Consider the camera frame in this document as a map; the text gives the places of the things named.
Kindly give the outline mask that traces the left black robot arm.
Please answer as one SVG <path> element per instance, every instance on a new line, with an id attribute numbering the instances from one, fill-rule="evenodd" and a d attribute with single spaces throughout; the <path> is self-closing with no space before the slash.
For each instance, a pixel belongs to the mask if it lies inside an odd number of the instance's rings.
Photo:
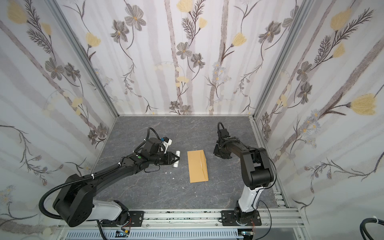
<path id="1" fill-rule="evenodd" d="M 120 201 L 95 200 L 95 196 L 118 181 L 145 171 L 149 166 L 173 165 L 180 160 L 180 152 L 168 151 L 169 138 L 150 138 L 140 151 L 122 157 L 119 162 L 100 172 L 83 177 L 70 176 L 53 203 L 54 210 L 69 227 L 86 221 L 106 221 L 124 226 L 131 220 L 129 209 Z"/>

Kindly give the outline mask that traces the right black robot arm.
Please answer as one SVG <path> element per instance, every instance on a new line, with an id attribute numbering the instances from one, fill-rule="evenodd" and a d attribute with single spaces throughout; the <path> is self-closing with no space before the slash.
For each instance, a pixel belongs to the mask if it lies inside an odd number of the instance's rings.
<path id="1" fill-rule="evenodd" d="M 275 181 L 274 168 L 264 148 L 246 146 L 239 138 L 231 137 L 227 129 L 218 128 L 214 155 L 221 159 L 231 159 L 232 154 L 240 159 L 241 176 L 245 186 L 234 212 L 230 214 L 222 211 L 222 223 L 226 226 L 259 226 L 261 222 L 257 220 L 257 201 L 261 193 Z"/>

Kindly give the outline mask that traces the brown kraft envelope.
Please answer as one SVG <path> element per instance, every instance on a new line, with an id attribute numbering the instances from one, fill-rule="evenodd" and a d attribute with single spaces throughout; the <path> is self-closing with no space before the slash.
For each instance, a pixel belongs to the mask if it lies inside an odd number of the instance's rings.
<path id="1" fill-rule="evenodd" d="M 188 151 L 187 155 L 190 183 L 207 182 L 209 176 L 204 150 Z"/>

